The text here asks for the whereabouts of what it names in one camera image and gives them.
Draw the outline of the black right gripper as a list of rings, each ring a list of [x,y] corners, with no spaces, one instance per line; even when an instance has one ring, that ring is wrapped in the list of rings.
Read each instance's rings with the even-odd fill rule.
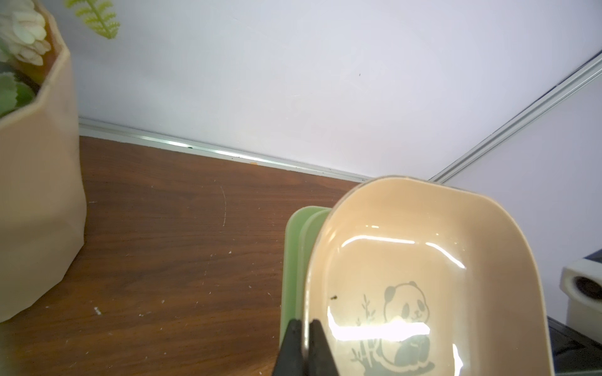
[[[547,317],[556,374],[600,374],[601,344]]]

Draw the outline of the green electronic kitchen scale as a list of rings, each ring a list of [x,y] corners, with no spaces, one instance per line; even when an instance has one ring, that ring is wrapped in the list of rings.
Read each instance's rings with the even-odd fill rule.
[[[300,320],[304,311],[307,267],[316,239],[331,208],[307,206],[294,212],[285,228],[279,346],[289,321]]]

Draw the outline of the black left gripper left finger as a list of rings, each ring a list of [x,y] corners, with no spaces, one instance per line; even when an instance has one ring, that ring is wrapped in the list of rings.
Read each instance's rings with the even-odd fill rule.
[[[285,330],[272,376],[303,376],[304,357],[301,349],[302,322],[289,321]]]

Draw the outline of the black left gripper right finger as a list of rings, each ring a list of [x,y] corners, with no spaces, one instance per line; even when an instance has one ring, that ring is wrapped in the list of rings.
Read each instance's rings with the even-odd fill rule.
[[[325,331],[319,320],[313,320],[309,327],[307,353],[307,374],[309,376],[339,376]]]

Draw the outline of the beige panda scale bowl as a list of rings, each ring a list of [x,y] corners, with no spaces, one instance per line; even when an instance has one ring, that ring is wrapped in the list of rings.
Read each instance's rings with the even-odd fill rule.
[[[320,324],[341,375],[552,375],[533,253],[480,194],[407,177],[329,212],[307,268],[302,348]]]

